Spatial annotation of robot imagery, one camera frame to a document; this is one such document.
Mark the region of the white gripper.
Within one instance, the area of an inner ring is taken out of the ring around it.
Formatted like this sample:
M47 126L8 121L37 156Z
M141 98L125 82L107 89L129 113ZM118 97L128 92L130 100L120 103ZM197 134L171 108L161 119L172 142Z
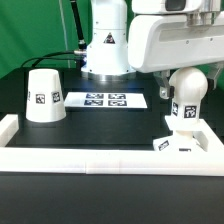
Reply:
M154 77L162 99L174 97L168 78L175 68L212 63L207 81L215 89L224 71L224 13L207 26L188 26L186 15L136 16L129 29L128 61L142 73L159 71Z

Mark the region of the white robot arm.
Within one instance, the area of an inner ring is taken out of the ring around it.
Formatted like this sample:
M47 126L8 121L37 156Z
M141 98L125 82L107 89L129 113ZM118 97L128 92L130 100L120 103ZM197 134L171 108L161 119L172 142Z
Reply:
M135 17L128 22L124 0L91 0L93 36L83 75L106 81L152 73L168 99L174 96L171 70L207 64L214 89L224 71L221 1L132 0Z

